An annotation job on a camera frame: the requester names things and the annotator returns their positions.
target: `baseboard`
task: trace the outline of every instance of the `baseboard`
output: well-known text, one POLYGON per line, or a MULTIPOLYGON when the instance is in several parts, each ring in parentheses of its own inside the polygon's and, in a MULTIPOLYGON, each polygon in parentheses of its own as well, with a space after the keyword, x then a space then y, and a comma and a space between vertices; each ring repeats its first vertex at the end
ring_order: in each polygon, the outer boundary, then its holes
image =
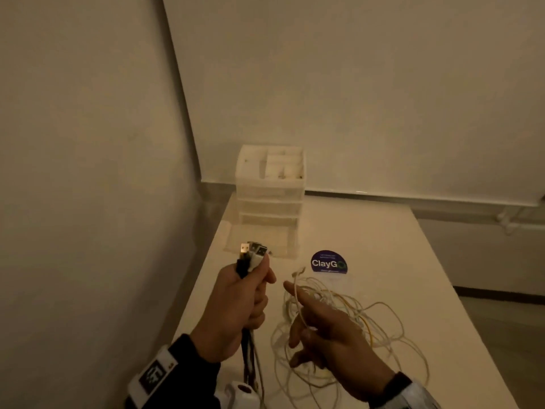
POLYGON ((456 294, 460 297, 483 298, 498 300, 501 302, 523 302, 525 304, 545 305, 545 295, 514 293, 511 291, 471 289, 469 287, 454 286, 456 294))

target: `purple sticker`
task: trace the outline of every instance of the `purple sticker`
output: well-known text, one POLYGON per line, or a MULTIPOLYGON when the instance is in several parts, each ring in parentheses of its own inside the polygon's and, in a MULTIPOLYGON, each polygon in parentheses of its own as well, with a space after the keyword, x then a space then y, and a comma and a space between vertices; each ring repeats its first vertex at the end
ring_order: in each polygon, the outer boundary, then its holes
POLYGON ((310 260, 312 270, 319 273, 341 273, 348 272, 346 261, 334 251, 318 251, 310 260))

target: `white table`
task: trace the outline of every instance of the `white table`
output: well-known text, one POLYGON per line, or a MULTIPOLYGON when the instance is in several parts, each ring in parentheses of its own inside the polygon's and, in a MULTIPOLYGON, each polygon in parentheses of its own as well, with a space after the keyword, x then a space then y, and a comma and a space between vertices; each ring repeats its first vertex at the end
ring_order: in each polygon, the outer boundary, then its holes
MULTIPOLYGON (((175 339, 191 331, 201 317, 218 270, 236 261, 235 254, 224 250, 233 206, 232 199, 187 302, 175 339)), ((299 244, 296 259, 271 258, 271 268, 278 282, 267 288, 267 318, 255 331, 269 409, 291 407, 276 381, 271 349, 271 336, 282 321, 282 281, 291 280, 292 272, 300 266, 307 266, 306 276, 322 274, 313 273, 310 268, 312 255, 320 250, 339 253, 348 265, 345 276, 322 278, 326 283, 353 295, 364 305, 384 301, 397 312, 407 337, 418 344, 428 359, 431 370, 428 390, 443 408, 517 407, 408 206, 305 196, 299 244)), ((396 329, 395 321, 385 310, 376 309, 370 314, 387 331, 388 327, 396 329)), ((423 382, 422 360, 404 345, 395 346, 395 350, 403 371, 423 382)), ((395 368, 393 360, 388 363, 395 368)), ((285 381, 286 369, 276 367, 279 378, 285 381)), ((240 349, 222 364, 219 387, 231 380, 242 380, 240 349)), ((290 390, 292 395, 303 395, 309 392, 309 387, 293 381, 290 390)), ((323 409, 332 407, 335 393, 335 386, 317 391, 323 409)), ((298 400, 297 407, 317 406, 308 397, 298 400)), ((342 391, 337 408, 352 407, 365 406, 342 391)))

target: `plastic drawer organizer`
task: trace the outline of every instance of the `plastic drawer organizer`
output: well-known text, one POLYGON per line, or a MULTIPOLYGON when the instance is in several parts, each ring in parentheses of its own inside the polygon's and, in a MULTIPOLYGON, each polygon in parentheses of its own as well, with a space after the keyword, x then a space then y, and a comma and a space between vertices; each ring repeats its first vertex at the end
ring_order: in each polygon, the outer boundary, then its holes
POLYGON ((296 232, 306 183, 303 148, 243 145, 235 176, 241 224, 288 227, 296 232))

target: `tangled cable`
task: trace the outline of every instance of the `tangled cable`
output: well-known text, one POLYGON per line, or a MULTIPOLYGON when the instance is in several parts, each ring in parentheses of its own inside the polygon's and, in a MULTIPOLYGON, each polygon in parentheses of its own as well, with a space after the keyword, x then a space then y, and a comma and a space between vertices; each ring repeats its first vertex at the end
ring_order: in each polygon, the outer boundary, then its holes
MULTIPOLYGON (((353 323, 355 323, 361 330, 362 335, 365 337, 366 341, 370 344, 371 348, 373 349, 379 349, 384 347, 388 351, 388 356, 393 357, 394 361, 396 362, 397 367, 399 368, 399 371, 402 370, 401 363, 399 361, 398 356, 393 351, 392 343, 394 342, 400 342, 408 345, 410 348, 412 348, 416 354, 418 354, 421 359, 424 362, 425 368, 426 368, 426 378, 424 381, 424 386, 428 384, 429 381, 429 365, 426 357, 420 350, 420 348, 409 338, 405 337, 405 327, 403 326, 403 322, 399 318, 399 316, 394 312, 392 307, 390 307, 385 302, 374 302, 371 305, 367 307, 363 307, 361 303, 356 300, 354 297, 351 297, 349 295, 342 295, 335 291, 332 291, 325 286, 323 282, 320 280, 314 278, 314 277, 300 277, 301 274, 305 271, 305 268, 301 268, 297 272, 293 273, 293 284, 295 288, 299 287, 300 289, 303 289, 305 292, 316 298, 318 301, 324 302, 328 304, 330 307, 334 309, 341 310, 345 312, 348 317, 350 318, 353 323), (371 308, 374 308, 376 306, 382 305, 384 307, 387 307, 392 314, 396 317, 397 321, 399 322, 399 327, 401 329, 401 332, 394 336, 388 336, 388 334, 385 332, 384 329, 378 323, 371 318, 366 311, 368 311, 371 308)), ((276 381, 278 382, 280 388, 285 393, 285 395, 290 400, 291 404, 295 409, 297 409, 297 405, 295 403, 295 400, 312 397, 318 406, 319 409, 322 409, 322 406, 318 402, 318 400, 315 397, 315 391, 314 389, 323 389, 328 386, 335 385, 336 387, 336 398, 335 402, 332 406, 332 409, 335 409, 337 406, 337 402, 340 397, 340 389, 339 384, 333 374, 328 370, 322 370, 317 368, 313 364, 303 364, 300 365, 298 368, 291 368, 288 364, 290 361, 294 350, 290 349, 288 347, 288 342, 286 338, 286 329, 289 330, 289 327, 295 320, 295 318, 298 315, 301 315, 301 305, 297 301, 297 290, 295 290, 295 296, 291 296, 289 293, 284 294, 284 318, 285 322, 278 325, 275 332, 272 334, 271 337, 271 347, 275 354, 275 376, 276 381), (281 336, 275 341, 276 334, 278 332, 281 332, 281 336), (280 343, 283 343, 283 353, 279 351, 280 345, 278 344, 278 341, 280 343), (276 363, 280 364, 287 370, 288 377, 286 379, 285 384, 283 384, 280 379, 278 378, 278 373, 276 370, 276 363), (290 377, 292 374, 295 374, 298 378, 300 378, 304 383, 306 383, 309 386, 309 393, 306 395, 294 397, 290 394, 290 377)), ((303 323, 308 327, 307 323, 304 321, 303 316, 301 315, 301 319, 303 320, 303 323)))

